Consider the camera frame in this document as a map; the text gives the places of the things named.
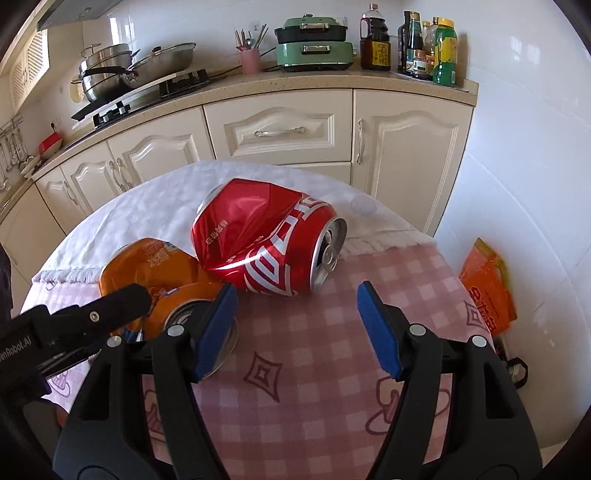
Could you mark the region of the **metal utensil rack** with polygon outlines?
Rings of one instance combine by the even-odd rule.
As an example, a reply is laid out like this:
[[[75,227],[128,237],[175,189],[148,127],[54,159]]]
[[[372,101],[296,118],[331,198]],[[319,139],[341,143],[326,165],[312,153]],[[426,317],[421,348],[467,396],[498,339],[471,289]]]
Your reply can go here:
[[[22,136],[22,123],[22,115],[17,114],[1,127],[1,192],[12,188],[13,178],[22,176],[22,171],[32,159]]]

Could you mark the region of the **crushed red cola can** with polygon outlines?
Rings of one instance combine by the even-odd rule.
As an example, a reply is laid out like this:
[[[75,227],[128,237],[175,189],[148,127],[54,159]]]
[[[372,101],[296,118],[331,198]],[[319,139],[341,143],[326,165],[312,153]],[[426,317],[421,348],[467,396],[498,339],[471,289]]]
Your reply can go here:
[[[252,293],[317,292],[335,270],[348,225],[328,202],[233,178],[201,202],[190,230],[204,271]]]

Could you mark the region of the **green electric cooker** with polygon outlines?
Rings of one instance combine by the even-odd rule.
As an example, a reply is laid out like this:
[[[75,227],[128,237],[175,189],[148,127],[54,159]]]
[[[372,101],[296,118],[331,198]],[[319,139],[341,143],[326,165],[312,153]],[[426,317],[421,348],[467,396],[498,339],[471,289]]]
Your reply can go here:
[[[276,63],[284,71],[346,70],[353,65],[348,27],[332,17],[304,14],[274,30]]]

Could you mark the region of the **green yellow bottle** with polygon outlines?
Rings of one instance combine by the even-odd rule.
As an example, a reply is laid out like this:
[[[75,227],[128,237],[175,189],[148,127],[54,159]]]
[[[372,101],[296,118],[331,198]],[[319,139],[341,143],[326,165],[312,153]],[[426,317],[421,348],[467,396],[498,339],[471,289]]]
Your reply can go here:
[[[439,17],[433,38],[434,71],[436,84],[455,87],[457,76],[457,33],[452,20]]]

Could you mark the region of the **steel pot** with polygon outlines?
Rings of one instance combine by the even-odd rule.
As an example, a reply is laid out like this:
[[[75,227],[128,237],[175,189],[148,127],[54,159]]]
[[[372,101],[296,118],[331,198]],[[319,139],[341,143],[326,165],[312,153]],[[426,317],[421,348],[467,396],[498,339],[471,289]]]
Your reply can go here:
[[[139,51],[132,51],[127,43],[101,47],[100,43],[85,47],[78,75],[71,81],[80,85],[89,102],[110,101],[126,91],[122,74],[131,66]]]

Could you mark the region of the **crushed orange soda can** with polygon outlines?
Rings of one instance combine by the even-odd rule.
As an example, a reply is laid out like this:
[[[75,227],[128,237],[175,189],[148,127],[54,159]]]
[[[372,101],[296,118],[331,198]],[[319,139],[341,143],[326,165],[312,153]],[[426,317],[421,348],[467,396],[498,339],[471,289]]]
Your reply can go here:
[[[127,342],[153,340],[170,328],[185,326],[194,311],[207,311],[221,292],[197,259],[169,242],[143,238],[122,247],[103,268],[99,292],[111,294],[130,284],[146,288],[151,306],[146,314],[114,331]],[[238,341],[238,294],[231,290],[214,308],[211,320],[194,341],[194,377],[211,376]]]

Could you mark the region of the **dark soy sauce bottle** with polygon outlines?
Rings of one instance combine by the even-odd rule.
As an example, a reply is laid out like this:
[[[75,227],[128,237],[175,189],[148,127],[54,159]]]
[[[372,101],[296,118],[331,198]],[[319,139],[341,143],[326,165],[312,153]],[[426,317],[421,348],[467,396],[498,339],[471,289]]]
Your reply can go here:
[[[361,66],[365,70],[390,71],[391,40],[384,16],[370,3],[360,18]]]

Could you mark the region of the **cream kitchen cabinets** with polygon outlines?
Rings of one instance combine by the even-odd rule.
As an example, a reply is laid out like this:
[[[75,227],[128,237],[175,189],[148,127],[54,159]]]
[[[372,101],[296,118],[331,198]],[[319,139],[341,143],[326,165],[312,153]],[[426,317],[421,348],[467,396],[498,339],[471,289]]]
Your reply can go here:
[[[474,107],[418,93],[305,89],[140,116],[59,158],[1,213],[1,242],[21,306],[32,277],[85,217],[134,186],[204,160],[280,165],[329,176],[434,234],[464,153]]]

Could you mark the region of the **orange bag on floor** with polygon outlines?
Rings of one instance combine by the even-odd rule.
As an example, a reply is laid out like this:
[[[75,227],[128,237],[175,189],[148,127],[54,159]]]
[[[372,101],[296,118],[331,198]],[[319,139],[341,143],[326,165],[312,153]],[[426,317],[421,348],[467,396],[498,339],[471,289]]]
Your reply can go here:
[[[504,260],[480,237],[464,261],[460,280],[491,335],[507,331],[518,318],[509,272]]]

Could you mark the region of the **pink checkered tablecloth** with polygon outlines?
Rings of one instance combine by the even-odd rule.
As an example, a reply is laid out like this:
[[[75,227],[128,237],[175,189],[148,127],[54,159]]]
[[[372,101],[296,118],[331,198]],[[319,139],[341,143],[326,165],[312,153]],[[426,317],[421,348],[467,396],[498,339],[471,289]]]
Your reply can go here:
[[[193,388],[231,478],[367,476],[402,386],[381,369],[356,309],[363,281],[442,338],[487,334],[432,244],[342,259],[314,295],[242,293],[235,350]]]

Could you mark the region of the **pink utensil holder cup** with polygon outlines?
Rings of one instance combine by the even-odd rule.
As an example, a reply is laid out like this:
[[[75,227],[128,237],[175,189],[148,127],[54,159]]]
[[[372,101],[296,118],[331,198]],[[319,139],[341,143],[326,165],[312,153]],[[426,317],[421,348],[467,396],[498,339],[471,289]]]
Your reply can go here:
[[[242,62],[243,75],[256,75],[262,72],[259,49],[244,49],[240,51],[240,62]]]

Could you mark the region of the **upper lattice cabinet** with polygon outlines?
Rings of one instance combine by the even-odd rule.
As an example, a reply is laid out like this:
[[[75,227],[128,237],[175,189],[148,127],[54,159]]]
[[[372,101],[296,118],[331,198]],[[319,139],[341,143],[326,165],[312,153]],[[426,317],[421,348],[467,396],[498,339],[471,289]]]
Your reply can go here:
[[[27,40],[8,73],[11,107],[15,114],[24,105],[42,97],[46,90],[43,79],[49,69],[48,32],[41,30]]]

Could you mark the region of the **steel wok pan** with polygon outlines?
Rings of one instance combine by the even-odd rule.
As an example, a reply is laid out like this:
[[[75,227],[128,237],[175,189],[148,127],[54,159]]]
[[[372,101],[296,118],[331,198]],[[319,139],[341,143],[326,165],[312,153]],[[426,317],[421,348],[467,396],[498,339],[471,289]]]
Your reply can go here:
[[[108,66],[87,69],[81,76],[86,79],[99,74],[114,76],[128,88],[135,89],[167,75],[186,70],[197,44],[185,42],[162,49],[154,47],[150,55],[128,67]]]

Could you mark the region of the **black gas stove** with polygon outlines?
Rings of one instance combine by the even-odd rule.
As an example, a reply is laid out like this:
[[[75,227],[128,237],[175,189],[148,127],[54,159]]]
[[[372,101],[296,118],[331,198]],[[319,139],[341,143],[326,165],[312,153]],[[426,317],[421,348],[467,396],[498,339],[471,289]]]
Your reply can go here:
[[[211,83],[204,69],[177,72],[129,91],[110,103],[89,104],[72,119],[74,131],[89,127],[101,129],[125,117],[174,98],[193,93]]]

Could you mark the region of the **red bowl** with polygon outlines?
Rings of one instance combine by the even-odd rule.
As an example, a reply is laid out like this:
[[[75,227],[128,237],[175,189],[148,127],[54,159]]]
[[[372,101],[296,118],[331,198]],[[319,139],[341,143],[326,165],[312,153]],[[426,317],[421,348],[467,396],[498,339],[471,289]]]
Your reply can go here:
[[[39,155],[43,160],[48,160],[55,155],[62,146],[63,139],[59,133],[53,132],[39,144]]]

